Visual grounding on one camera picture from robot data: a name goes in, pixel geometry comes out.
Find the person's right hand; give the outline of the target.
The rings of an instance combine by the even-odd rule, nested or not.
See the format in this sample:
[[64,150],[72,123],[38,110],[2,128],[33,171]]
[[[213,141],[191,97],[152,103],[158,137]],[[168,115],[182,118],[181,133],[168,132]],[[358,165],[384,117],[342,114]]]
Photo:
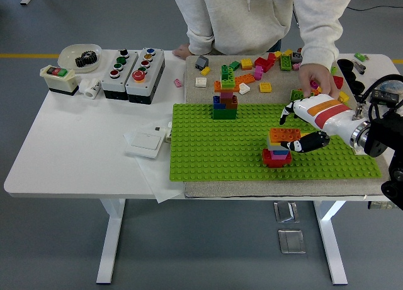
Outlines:
[[179,47],[172,51],[172,54],[182,60],[186,60],[187,57],[193,55],[189,50],[189,44],[181,44]]

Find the person's left hand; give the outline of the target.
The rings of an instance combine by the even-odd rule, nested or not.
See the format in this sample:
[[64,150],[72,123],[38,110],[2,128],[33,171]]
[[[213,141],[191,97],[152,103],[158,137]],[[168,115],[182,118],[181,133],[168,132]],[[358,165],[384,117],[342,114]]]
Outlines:
[[315,81],[321,88],[324,94],[331,96],[334,99],[339,98],[339,91],[327,67],[320,64],[304,64],[300,66],[298,78],[304,97],[309,97],[311,94],[311,81]]

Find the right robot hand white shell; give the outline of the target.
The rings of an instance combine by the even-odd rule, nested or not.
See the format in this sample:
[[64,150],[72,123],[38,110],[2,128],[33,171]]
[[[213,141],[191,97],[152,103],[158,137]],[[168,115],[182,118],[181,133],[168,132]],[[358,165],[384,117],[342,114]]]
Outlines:
[[352,109],[329,95],[319,94],[291,102],[281,113],[280,125],[285,123],[290,113],[317,129],[296,141],[280,143],[291,151],[307,153],[323,148],[329,144],[333,135],[339,136],[353,149],[359,150],[365,145],[370,123],[363,118],[354,118],[355,112]]

